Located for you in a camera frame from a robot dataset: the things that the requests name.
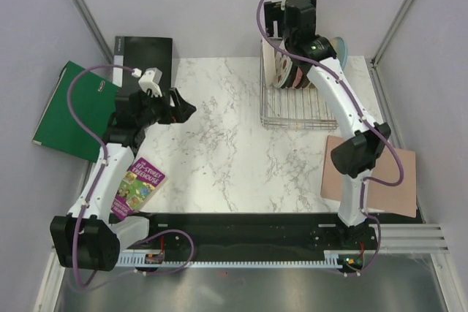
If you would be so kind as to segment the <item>brown floral pattern plate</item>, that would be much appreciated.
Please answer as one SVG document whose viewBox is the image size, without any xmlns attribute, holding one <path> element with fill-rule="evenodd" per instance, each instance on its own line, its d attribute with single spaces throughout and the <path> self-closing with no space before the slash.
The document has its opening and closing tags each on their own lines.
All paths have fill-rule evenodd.
<svg viewBox="0 0 468 312">
<path fill-rule="evenodd" d="M 270 87 L 277 82 L 279 74 L 276 65 L 276 49 L 266 39 L 262 39 L 262 55 L 265 84 Z"/>
</svg>

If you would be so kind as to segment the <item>black rimmed beige plate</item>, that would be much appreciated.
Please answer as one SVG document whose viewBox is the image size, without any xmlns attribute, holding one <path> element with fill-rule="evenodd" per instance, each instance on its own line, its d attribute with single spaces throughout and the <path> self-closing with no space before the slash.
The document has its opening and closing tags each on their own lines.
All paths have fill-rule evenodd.
<svg viewBox="0 0 468 312">
<path fill-rule="evenodd" d="M 285 80 L 284 84 L 282 85 L 282 88 L 292 88 L 294 85 L 294 81 L 296 79 L 297 75 L 297 67 L 293 66 L 287 76 L 287 79 Z"/>
</svg>

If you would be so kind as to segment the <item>white strawberry pattern plate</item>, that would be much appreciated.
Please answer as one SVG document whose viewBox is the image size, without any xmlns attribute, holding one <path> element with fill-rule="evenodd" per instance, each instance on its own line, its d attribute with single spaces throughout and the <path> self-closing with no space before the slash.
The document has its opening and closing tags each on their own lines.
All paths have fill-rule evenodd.
<svg viewBox="0 0 468 312">
<path fill-rule="evenodd" d="M 279 51 L 275 52 L 275 76 L 273 79 L 274 88 L 282 88 L 290 76 L 290 71 L 292 69 L 292 61 L 288 55 L 280 53 Z"/>
</svg>

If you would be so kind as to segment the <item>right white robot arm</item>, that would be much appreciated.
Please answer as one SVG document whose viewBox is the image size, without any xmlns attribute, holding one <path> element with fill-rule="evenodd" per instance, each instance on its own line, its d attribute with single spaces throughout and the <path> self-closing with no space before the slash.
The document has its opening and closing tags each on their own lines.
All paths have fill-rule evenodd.
<svg viewBox="0 0 468 312">
<path fill-rule="evenodd" d="M 316 35 L 315 0 L 260 0 L 257 8 L 278 9 L 285 16 L 282 45 L 271 40 L 268 21 L 257 21 L 263 37 L 266 81 L 281 88 L 292 80 L 309 80 L 328 104 L 341 131 L 344 141 L 331 151 L 332 163 L 342 175 L 333 232 L 340 247 L 353 248 L 362 238 L 374 234 L 369 226 L 373 217 L 366 211 L 366 182 L 374 180 L 372 170 L 390 145 L 390 127 L 378 124 L 366 112 L 344 76 L 330 41 Z"/>
</svg>

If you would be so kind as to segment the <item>pink polka dot plate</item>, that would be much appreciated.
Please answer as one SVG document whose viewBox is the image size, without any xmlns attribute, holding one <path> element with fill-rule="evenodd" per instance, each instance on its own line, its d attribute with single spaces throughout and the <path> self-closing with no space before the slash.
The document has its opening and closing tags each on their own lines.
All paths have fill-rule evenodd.
<svg viewBox="0 0 468 312">
<path fill-rule="evenodd" d="M 301 68 L 298 67 L 295 74 L 295 79 L 292 82 L 292 87 L 296 89 L 307 88 L 309 80 L 307 76 L 302 72 Z"/>
</svg>

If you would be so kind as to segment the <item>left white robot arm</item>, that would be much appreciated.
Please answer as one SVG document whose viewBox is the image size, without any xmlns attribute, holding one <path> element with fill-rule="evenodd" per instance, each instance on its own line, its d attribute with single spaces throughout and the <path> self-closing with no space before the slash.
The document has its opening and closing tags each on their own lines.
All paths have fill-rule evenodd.
<svg viewBox="0 0 468 312">
<path fill-rule="evenodd" d="M 101 139 L 101 149 L 88 183 L 65 216 L 55 216 L 50 233 L 62 267 L 111 271 L 120 253 L 141 244 L 154 248 L 160 231 L 148 218 L 130 215 L 110 224 L 111 207 L 122 178 L 133 164 L 145 139 L 145 130 L 155 123 L 185 123 L 197 108 L 182 98 L 176 88 L 169 97 L 138 91 L 115 100 Z"/>
</svg>

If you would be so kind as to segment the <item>wire dish rack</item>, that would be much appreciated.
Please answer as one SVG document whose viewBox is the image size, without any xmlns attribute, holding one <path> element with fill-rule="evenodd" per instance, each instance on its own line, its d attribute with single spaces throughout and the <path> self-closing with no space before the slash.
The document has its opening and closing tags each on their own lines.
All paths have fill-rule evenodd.
<svg viewBox="0 0 468 312">
<path fill-rule="evenodd" d="M 315 88 L 267 87 L 260 56 L 260 121 L 265 128 L 333 130 L 338 124 Z"/>
</svg>

